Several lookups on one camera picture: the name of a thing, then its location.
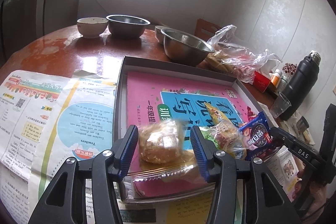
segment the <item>plastic cup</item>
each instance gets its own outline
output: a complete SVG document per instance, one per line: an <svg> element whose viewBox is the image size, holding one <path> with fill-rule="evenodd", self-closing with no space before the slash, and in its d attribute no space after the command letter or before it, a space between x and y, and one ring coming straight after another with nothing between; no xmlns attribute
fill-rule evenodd
<svg viewBox="0 0 336 224"><path fill-rule="evenodd" d="M274 118L278 118L290 106L291 102L280 92L269 112Z"/></svg>

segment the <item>wooden chair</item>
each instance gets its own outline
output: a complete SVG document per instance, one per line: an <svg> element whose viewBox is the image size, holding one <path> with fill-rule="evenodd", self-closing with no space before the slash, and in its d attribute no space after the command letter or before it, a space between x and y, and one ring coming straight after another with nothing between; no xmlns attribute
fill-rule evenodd
<svg viewBox="0 0 336 224"><path fill-rule="evenodd" d="M213 37L219 29L220 27L218 25L199 18L196 22L194 36L204 41L208 41L208 39Z"/></svg>

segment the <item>thermos lid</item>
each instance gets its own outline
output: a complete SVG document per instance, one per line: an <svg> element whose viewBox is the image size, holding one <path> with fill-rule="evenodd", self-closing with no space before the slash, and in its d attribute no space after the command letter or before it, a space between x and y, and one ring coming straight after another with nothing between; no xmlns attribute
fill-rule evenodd
<svg viewBox="0 0 336 224"><path fill-rule="evenodd" d="M319 66L321 62L321 56L317 51L311 51L310 54L311 59Z"/></svg>
<svg viewBox="0 0 336 224"><path fill-rule="evenodd" d="M281 77L281 75L282 75L282 70L280 70L280 69L276 69L275 72L277 72L277 73L280 75L280 77Z"/></svg>

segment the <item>white ceramic bowl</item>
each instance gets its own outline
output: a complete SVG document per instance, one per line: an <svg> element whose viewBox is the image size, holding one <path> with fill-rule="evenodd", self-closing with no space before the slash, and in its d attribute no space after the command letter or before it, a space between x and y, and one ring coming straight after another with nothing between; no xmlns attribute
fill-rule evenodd
<svg viewBox="0 0 336 224"><path fill-rule="evenodd" d="M87 17L77 20L77 28L85 38L97 38L102 34L109 21L102 17Z"/></svg>

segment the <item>human hand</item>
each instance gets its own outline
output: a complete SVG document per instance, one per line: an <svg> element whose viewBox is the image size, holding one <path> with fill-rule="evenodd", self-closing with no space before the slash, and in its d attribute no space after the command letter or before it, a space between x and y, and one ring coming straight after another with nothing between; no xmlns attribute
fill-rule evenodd
<svg viewBox="0 0 336 224"><path fill-rule="evenodd" d="M297 177L302 178L302 176L303 176L303 171L299 171L297 173ZM297 193L301 190L301 186L302 186L301 181L298 181L295 184L295 187L294 187L295 192L292 195L293 199L296 198ZM310 208L308 209L308 212L306 213L306 215L303 217L303 219L306 219L307 217L312 215L316 210L318 210L321 206L323 206L327 200L325 186L322 186L316 182L311 182L309 185L309 190L310 190L310 194L314 197L314 201L312 205L310 206ZM322 214L322 212L323 212L323 208L321 208L318 212L314 213L314 215L312 215L311 217L304 220L302 224L314 223L319 218L319 216Z"/></svg>

